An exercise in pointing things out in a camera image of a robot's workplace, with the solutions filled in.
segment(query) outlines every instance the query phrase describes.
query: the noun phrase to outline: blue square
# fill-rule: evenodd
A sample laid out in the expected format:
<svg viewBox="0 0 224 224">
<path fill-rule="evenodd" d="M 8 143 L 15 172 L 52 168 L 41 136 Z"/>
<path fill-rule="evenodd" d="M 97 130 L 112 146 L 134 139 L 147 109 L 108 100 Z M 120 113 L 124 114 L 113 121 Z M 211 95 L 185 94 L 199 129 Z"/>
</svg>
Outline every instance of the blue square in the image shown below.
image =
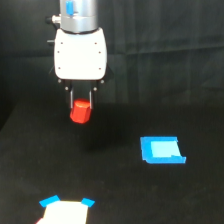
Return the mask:
<svg viewBox="0 0 224 224">
<path fill-rule="evenodd" d="M 177 137 L 143 137 L 142 159 L 152 164 L 185 163 L 177 142 Z"/>
</svg>

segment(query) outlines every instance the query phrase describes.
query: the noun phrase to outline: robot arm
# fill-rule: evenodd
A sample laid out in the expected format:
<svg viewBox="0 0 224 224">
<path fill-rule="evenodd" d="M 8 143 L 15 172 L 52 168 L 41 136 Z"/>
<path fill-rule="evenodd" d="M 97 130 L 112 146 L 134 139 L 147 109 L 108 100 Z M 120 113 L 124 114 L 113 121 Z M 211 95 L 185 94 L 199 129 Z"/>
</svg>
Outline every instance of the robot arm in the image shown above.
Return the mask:
<svg viewBox="0 0 224 224">
<path fill-rule="evenodd" d="M 47 19 L 57 30 L 53 41 L 55 74 L 68 93 L 72 120 L 85 123 L 88 119 L 82 117 L 89 118 L 97 85 L 105 82 L 109 69 L 103 29 L 98 26 L 97 0 L 60 0 L 60 13 Z M 76 104 L 72 84 L 75 80 L 90 82 L 89 101 L 79 99 Z M 89 105 L 88 113 L 83 105 Z"/>
</svg>

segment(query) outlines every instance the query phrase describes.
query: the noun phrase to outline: blue paper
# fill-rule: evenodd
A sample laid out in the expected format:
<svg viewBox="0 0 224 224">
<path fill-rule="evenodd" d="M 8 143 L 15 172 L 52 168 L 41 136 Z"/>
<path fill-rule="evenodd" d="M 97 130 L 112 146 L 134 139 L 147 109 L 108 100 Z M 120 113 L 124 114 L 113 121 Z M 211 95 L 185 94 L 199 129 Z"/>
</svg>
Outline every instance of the blue paper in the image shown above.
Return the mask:
<svg viewBox="0 0 224 224">
<path fill-rule="evenodd" d="M 43 201 L 40 201 L 39 203 L 40 203 L 40 205 L 42 206 L 42 207 L 47 207 L 49 204 L 52 204 L 52 203 L 54 203 L 54 202 L 56 202 L 56 201 L 60 201 L 60 199 L 59 199 L 59 197 L 57 196 L 57 195 L 55 195 L 55 196 L 53 196 L 53 197 L 50 197 L 50 198 L 47 198 L 47 199 L 45 199 L 45 200 L 43 200 Z"/>
<path fill-rule="evenodd" d="M 92 200 L 87 199 L 87 198 L 83 198 L 81 203 L 83 205 L 87 205 L 88 207 L 92 207 L 95 204 L 95 201 L 92 201 Z"/>
<path fill-rule="evenodd" d="M 180 164 L 186 162 L 177 145 L 177 137 L 141 138 L 142 159 L 151 164 Z"/>
</svg>

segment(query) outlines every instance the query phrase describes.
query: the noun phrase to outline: black table surface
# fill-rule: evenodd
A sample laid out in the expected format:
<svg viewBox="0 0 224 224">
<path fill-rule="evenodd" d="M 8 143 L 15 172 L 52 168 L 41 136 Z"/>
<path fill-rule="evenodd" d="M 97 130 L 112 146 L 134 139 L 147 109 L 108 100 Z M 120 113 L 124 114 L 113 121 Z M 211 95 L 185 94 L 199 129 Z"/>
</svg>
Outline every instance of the black table surface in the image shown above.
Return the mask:
<svg viewBox="0 0 224 224">
<path fill-rule="evenodd" d="M 142 161 L 140 137 L 177 136 L 184 165 Z M 39 201 L 96 201 L 87 224 L 224 223 L 224 109 L 19 103 L 0 132 L 0 223 L 35 223 Z"/>
</svg>

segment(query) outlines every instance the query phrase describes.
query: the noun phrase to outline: red object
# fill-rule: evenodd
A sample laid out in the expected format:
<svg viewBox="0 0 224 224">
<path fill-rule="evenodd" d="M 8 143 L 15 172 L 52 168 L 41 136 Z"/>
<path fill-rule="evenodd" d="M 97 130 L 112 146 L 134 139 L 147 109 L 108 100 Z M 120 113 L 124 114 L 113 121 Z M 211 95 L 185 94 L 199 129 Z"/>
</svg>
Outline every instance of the red object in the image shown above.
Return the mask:
<svg viewBox="0 0 224 224">
<path fill-rule="evenodd" d="M 78 99 L 74 101 L 73 109 L 71 110 L 70 118 L 80 124 L 89 121 L 91 114 L 90 102 L 85 99 Z"/>
</svg>

